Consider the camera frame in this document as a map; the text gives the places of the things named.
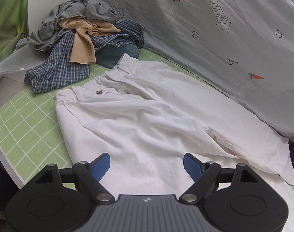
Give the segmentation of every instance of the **checkered cloth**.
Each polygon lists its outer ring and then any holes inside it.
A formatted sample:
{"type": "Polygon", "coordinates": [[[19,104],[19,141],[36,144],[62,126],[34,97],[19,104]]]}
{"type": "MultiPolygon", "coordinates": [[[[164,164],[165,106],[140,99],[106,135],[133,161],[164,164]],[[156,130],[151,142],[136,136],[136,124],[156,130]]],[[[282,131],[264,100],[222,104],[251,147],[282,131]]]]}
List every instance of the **checkered cloth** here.
{"type": "Polygon", "coordinates": [[[70,63],[74,37],[73,32],[66,33],[54,46],[46,62],[26,72],[24,81],[32,81],[33,93],[48,92],[89,77],[90,64],[70,63]]]}
{"type": "Polygon", "coordinates": [[[118,20],[114,23],[114,26],[121,31],[119,33],[114,33],[109,37],[98,36],[91,37],[91,41],[94,45],[95,51],[98,51],[108,46],[122,46],[125,44],[132,44],[142,49],[144,46],[144,27],[132,20],[118,20]]]}

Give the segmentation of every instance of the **green fabric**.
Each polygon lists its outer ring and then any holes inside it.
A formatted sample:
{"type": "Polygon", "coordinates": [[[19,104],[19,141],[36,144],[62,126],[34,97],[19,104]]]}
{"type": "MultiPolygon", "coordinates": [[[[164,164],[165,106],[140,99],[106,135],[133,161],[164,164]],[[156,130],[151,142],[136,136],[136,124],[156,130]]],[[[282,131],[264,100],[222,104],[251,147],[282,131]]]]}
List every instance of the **green fabric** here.
{"type": "Polygon", "coordinates": [[[0,0],[0,62],[26,32],[26,6],[27,0],[0,0]]]}

